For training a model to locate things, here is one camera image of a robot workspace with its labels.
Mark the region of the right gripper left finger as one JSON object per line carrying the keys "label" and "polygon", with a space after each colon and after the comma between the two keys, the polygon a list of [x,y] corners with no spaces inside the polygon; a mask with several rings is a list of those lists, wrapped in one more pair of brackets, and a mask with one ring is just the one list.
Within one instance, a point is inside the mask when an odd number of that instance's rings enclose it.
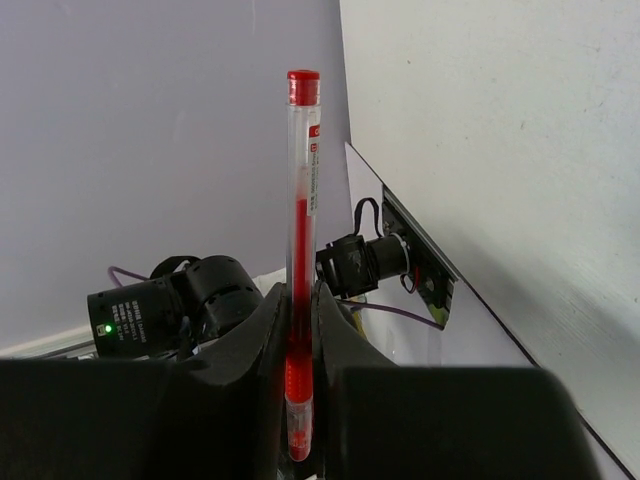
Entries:
{"label": "right gripper left finger", "polygon": [[273,479],[288,298],[183,361],[5,360],[5,479]]}

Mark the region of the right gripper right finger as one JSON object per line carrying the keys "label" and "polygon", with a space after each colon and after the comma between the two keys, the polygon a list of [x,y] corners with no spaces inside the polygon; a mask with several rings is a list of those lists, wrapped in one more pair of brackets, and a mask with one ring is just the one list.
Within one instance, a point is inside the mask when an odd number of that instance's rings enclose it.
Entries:
{"label": "right gripper right finger", "polygon": [[312,300],[326,375],[330,479],[596,479],[568,391],[521,367],[391,362],[349,322],[329,288]]}

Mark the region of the red pen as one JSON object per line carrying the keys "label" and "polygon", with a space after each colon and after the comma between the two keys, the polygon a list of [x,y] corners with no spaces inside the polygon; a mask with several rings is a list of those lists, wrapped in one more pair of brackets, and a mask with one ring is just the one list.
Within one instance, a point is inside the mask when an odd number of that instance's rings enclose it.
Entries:
{"label": "red pen", "polygon": [[285,356],[287,441],[290,458],[305,460],[313,434],[311,300],[315,284],[320,145],[320,74],[291,70],[288,82],[288,242],[286,286],[290,331]]}

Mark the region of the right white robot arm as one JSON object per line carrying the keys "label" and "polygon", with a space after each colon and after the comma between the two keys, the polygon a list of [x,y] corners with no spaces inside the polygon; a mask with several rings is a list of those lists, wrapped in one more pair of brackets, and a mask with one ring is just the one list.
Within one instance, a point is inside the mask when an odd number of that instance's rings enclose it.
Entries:
{"label": "right white robot arm", "polygon": [[325,285],[311,451],[285,428],[286,289],[227,256],[87,299],[97,357],[1,363],[5,479],[596,479],[567,390],[534,368],[402,367]]}

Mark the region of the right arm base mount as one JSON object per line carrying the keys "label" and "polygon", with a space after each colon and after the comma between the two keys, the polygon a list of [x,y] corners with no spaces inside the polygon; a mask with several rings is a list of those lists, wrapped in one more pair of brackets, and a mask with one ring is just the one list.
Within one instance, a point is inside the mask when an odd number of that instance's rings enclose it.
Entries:
{"label": "right arm base mount", "polygon": [[382,199],[360,199],[352,233],[316,253],[316,273],[344,304],[397,278],[430,316],[419,321],[439,331],[448,323],[458,270],[417,220],[384,186]]}

